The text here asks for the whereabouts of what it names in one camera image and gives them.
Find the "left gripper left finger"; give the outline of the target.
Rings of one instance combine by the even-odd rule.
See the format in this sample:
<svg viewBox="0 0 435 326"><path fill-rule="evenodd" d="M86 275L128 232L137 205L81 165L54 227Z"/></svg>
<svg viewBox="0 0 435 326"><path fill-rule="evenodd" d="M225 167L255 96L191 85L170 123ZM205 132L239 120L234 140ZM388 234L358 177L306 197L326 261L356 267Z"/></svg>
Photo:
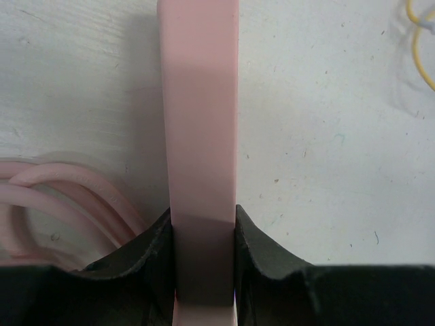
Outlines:
<svg viewBox="0 0 435 326"><path fill-rule="evenodd" d="M49 263L1 268L2 325L171 325L171 216L83 270Z"/></svg>

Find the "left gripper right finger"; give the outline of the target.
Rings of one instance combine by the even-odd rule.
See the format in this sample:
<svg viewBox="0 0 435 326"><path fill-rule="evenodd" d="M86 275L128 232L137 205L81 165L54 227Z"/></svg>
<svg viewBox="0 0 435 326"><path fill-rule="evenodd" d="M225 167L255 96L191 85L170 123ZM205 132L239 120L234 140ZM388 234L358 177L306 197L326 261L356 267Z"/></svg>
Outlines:
<svg viewBox="0 0 435 326"><path fill-rule="evenodd" d="M433 325L434 267L314 266L236 207L239 325Z"/></svg>

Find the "pink long power strip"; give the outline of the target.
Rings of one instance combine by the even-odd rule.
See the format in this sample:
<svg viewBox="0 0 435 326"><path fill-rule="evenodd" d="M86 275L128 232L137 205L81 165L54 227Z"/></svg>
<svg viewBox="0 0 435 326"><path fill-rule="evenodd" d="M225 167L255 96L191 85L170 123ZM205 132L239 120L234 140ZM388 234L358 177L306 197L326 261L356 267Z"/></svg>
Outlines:
<svg viewBox="0 0 435 326"><path fill-rule="evenodd" d="M159 1L176 325L234 325L239 4Z"/></svg>

